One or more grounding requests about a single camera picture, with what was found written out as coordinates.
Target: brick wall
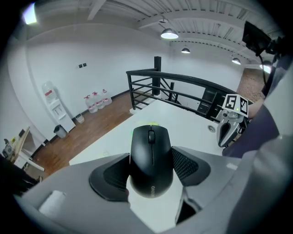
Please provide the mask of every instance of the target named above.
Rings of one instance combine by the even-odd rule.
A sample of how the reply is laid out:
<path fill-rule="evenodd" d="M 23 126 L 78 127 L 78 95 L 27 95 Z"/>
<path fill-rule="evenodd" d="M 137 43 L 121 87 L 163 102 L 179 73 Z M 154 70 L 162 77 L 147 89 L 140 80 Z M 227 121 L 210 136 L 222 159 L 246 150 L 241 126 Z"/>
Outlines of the brick wall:
<path fill-rule="evenodd" d="M 237 89 L 237 93 L 248 98 L 252 102 L 255 102 L 261 97 L 265 97 L 261 92 L 263 86 L 264 81 L 262 78 L 262 70 L 245 68 Z"/>

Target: brown floor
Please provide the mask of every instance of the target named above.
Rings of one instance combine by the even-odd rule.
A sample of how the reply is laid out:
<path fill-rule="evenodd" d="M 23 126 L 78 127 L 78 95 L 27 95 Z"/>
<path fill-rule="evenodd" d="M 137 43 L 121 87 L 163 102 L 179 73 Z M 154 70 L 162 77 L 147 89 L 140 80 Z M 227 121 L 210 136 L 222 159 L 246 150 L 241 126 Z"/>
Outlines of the brown floor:
<path fill-rule="evenodd" d="M 128 119 L 131 116 L 130 109 L 130 95 L 126 93 L 113 99 L 112 104 L 94 114 L 85 113 L 83 123 L 75 122 L 76 127 L 65 138 L 57 138 L 53 143 L 47 143 L 34 156 L 33 160 L 45 168 L 45 172 L 32 166 L 28 166 L 26 172 L 33 178 L 37 178 L 39 175 L 45 178 L 68 166 L 69 161 L 77 154 Z"/>

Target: black trash bin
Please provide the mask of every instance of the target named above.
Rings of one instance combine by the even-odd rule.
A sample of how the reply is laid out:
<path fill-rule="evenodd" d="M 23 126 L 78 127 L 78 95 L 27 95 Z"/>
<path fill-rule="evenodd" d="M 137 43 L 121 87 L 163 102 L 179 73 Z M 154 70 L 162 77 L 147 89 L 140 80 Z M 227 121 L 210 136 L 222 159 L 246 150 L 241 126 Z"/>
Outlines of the black trash bin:
<path fill-rule="evenodd" d="M 55 127 L 54 133 L 60 138 L 66 137 L 66 131 L 60 124 Z"/>

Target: person's arm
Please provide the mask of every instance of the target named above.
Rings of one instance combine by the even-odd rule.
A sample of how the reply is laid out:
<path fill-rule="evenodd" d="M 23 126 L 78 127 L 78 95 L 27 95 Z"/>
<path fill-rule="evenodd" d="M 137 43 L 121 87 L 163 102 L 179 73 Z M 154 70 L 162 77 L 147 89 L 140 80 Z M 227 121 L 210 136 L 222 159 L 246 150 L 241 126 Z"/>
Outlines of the person's arm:
<path fill-rule="evenodd" d="M 264 103 L 264 99 L 260 98 L 255 103 L 248 106 L 248 118 L 252 119 L 256 116 L 257 112 L 259 111 L 261 105 Z"/>

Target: black computer mouse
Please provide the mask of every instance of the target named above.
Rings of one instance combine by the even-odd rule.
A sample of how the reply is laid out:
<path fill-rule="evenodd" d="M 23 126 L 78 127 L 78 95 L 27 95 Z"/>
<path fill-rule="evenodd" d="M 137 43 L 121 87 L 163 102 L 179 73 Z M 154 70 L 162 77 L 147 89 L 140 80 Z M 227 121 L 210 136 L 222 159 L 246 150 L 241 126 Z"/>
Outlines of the black computer mouse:
<path fill-rule="evenodd" d="M 130 182 L 143 197 L 155 198 L 173 181 L 173 158 L 167 129 L 145 125 L 135 128 L 130 152 Z"/>

